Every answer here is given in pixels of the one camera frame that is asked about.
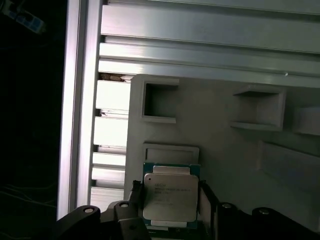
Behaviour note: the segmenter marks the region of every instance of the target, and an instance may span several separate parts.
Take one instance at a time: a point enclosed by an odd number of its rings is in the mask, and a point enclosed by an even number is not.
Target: screw
[[[222,204],[222,207],[224,207],[225,209],[230,209],[230,208],[232,208],[231,204],[229,204],[229,203],[224,203],[224,204]]]
[[[122,203],[122,204],[120,204],[120,207],[127,208],[127,207],[129,207],[129,205],[127,203]]]
[[[86,208],[86,209],[84,210],[84,212],[87,213],[87,214],[92,213],[93,211],[94,211],[93,208]]]
[[[259,210],[259,213],[261,213],[262,215],[268,215],[269,211],[267,209],[262,208]]]

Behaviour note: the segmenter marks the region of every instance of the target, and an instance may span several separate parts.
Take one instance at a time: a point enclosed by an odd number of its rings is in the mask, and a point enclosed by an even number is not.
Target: aluminum frame
[[[87,0],[68,1],[62,117],[59,155],[57,219],[76,208],[78,136]]]
[[[101,0],[68,1],[57,219],[90,203]]]

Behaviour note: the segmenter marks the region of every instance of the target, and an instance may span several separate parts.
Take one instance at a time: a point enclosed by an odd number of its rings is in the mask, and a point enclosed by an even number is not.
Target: square slot
[[[142,118],[148,122],[176,123],[177,90],[176,84],[146,82]]]
[[[283,128],[286,92],[277,87],[249,85],[236,92],[235,128],[281,131]]]

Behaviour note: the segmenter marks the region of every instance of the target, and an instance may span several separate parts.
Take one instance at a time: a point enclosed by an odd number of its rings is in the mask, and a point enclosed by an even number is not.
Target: dark background
[[[0,14],[0,240],[31,237],[57,211],[67,0],[22,7],[47,27],[38,35]]]

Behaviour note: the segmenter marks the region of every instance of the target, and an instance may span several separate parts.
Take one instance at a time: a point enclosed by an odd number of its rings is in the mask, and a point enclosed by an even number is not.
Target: cable
[[[40,201],[33,200],[31,197],[29,197],[27,194],[25,194],[25,193],[22,192],[22,191],[19,191],[19,190],[16,190],[16,189],[12,189],[12,188],[6,187],[6,186],[3,186],[3,188],[4,188],[4,189],[8,189],[8,190],[13,191],[13,192],[16,192],[16,193],[19,193],[19,194],[23,195],[23,196],[24,196],[26,199],[28,199],[29,201],[42,203],[42,202],[40,202]],[[51,200],[45,201],[45,202],[43,202],[43,203],[44,203],[44,204],[49,204],[49,203],[52,203],[52,202],[54,202],[54,201],[55,201],[55,199],[51,199]]]
[[[11,187],[11,188],[15,188],[15,189],[24,189],[24,190],[46,190],[46,189],[50,189],[53,186],[55,186],[56,183],[52,183],[49,186],[40,186],[40,187],[33,187],[33,186],[14,186],[11,184],[7,184],[7,186]]]
[[[31,237],[14,237],[14,236],[10,236],[7,233],[4,233],[2,231],[0,231],[0,234],[7,237],[8,239],[13,239],[13,240],[22,240],[22,239],[31,239]]]
[[[42,203],[42,202],[38,202],[38,201],[31,201],[31,200],[23,199],[22,197],[12,195],[12,194],[7,193],[7,192],[5,192],[5,191],[0,191],[0,194],[7,195],[7,196],[9,196],[9,197],[12,197],[12,198],[15,198],[15,199],[19,199],[19,200],[24,201],[24,202],[27,202],[27,203],[38,204],[38,205],[42,205],[42,206],[50,207],[50,208],[54,208],[54,209],[57,208],[56,206],[53,206],[53,205],[50,205],[50,204],[47,204],[47,203]]]
[[[20,193],[20,194],[22,194],[26,199],[28,199],[28,200],[30,200],[30,201],[33,201],[33,200],[31,199],[31,197],[29,197],[27,194],[25,194],[25,193],[23,193],[23,192],[21,192],[21,191],[19,191],[19,190],[15,190],[15,189],[12,189],[12,188],[6,187],[6,186],[4,186],[3,188],[4,188],[4,189],[8,189],[8,190],[13,191],[13,192],[16,192],[16,193]]]

